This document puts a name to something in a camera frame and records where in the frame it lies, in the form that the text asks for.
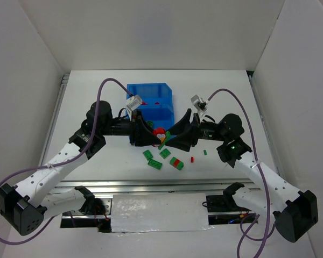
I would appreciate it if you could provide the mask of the green base plate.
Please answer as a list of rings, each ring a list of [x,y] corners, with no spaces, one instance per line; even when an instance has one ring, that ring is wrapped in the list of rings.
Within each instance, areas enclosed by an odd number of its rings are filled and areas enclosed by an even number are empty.
[[[162,148],[165,146],[167,140],[165,139],[161,144],[160,146],[158,147],[159,150],[162,150]]]

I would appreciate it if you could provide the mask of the green curved brick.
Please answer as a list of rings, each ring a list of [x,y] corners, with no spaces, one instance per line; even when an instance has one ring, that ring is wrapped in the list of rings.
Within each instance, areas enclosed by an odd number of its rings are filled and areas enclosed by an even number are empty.
[[[153,155],[149,150],[145,150],[143,152],[144,157],[149,161],[150,159],[153,159]]]

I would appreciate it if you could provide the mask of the green 2x4 plate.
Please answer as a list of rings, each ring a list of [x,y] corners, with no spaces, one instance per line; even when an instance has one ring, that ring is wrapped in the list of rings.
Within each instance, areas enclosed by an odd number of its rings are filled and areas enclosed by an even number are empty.
[[[157,169],[157,170],[161,170],[163,164],[159,161],[154,160],[154,159],[149,159],[148,166],[150,166],[154,169]]]

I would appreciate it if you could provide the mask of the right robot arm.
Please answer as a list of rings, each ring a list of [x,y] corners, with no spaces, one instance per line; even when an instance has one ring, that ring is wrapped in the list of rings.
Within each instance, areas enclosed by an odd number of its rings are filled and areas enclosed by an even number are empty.
[[[167,146],[186,152],[200,139],[221,141],[222,145],[217,148],[220,160],[244,173],[260,188],[260,191],[251,191],[235,183],[224,194],[237,206],[269,218],[287,241],[298,241],[318,222],[316,195],[291,185],[254,156],[251,147],[241,139],[244,129],[238,115],[229,113],[216,124],[200,121],[199,115],[188,109],[168,131],[173,137]]]

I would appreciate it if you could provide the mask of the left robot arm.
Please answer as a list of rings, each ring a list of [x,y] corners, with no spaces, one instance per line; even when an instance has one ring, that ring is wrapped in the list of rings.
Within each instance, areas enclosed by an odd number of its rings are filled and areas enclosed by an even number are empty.
[[[137,147],[161,143],[139,110],[133,112],[131,119],[113,118],[108,102],[95,102],[80,129],[56,156],[16,185],[5,183],[0,187],[0,214],[22,236],[34,232],[45,219],[67,211],[104,214],[103,202],[84,186],[60,194],[50,191],[103,148],[106,135],[128,136]]]

